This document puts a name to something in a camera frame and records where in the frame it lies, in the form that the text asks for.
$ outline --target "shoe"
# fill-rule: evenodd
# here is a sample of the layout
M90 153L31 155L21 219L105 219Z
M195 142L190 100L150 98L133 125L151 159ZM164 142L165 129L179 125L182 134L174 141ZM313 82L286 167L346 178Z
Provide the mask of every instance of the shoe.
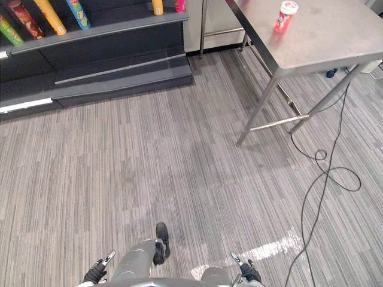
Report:
M161 265L165 262L165 253L163 251L163 245L160 242L156 242L156 253L153 257L154 265Z
M163 244L165 245L165 259L170 256L170 246L169 246L169 233L166 224L160 222L156 226L156 235L158 239L161 239Z

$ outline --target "shelf unit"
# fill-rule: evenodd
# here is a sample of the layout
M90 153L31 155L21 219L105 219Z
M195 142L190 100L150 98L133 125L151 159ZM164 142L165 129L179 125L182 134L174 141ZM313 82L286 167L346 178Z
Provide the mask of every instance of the shelf unit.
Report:
M31 3L25 4L29 9ZM87 12L92 0L81 4ZM24 34L27 41L20 47L1 41L0 51L6 51L8 58L0 59L0 120L191 84L192 72L183 49L187 14L176 13L168 2L162 16L153 15L148 1L126 0L124 4L102 9L110 3L98 0L98 10L87 12L92 24L88 30L81 30L66 10L54 6L67 34L53 35L41 20L43 39L28 40ZM14 20L11 13L8 18Z

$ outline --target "metal tabletop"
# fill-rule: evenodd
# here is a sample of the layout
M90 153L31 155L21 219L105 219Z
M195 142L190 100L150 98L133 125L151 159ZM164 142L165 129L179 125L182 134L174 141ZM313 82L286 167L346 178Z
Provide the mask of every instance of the metal tabletop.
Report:
M383 58L383 20L359 0L296 0L285 33L282 0L226 0L273 75L324 71Z

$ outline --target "pringles can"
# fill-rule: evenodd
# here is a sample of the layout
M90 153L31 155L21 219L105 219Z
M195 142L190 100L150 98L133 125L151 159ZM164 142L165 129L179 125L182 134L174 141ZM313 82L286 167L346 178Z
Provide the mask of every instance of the pringles can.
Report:
M0 31L7 37L8 40L10 40L12 45L21 46L24 44L24 41L21 39L19 34L12 28L3 15L0 15Z
M294 15L298 12L298 4L293 1L283 1L281 9L279 9L278 20L275 22L274 30L279 33L284 33Z
M48 20L50 26L52 26L53 30L59 36L66 34L66 29L64 24L61 22L59 16L57 16L56 12L52 5L50 5L48 0L34 0L37 4L38 8L43 13L44 17Z
M66 0L66 3L68 3L68 6L70 7L80 28L89 29L90 23L88 18L85 15L84 9L81 6L80 2L78 0Z
M11 1L7 5L12 9L16 17L19 18L19 20L23 23L28 32L35 39L41 39L42 37L44 37L44 33L42 32L41 28L36 24L35 20L28 13L21 0Z
M186 0L175 0L175 11L178 13L186 11Z
M154 15L160 16L163 14L162 0L151 0L154 9Z

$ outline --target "floor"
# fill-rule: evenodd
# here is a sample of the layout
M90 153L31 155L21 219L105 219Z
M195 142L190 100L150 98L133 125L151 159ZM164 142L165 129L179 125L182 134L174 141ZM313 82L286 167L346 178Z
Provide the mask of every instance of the floor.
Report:
M4 121L0 124L1 286L75 286L115 249L168 224L172 255L153 276L199 279L207 266L239 271L252 258L266 286L283 286L302 248L300 210L315 163L291 143L292 124L251 133L235 147L268 77L246 48L191 57L192 86ZM307 111L345 73L283 81ZM317 286L383 286L383 82L350 88L333 166L362 180L329 182L308 252ZM295 134L306 152L330 151L340 103ZM257 123L292 115L275 92ZM353 188L355 177L332 176ZM323 180L305 208L314 220ZM307 257L289 286L312 286Z

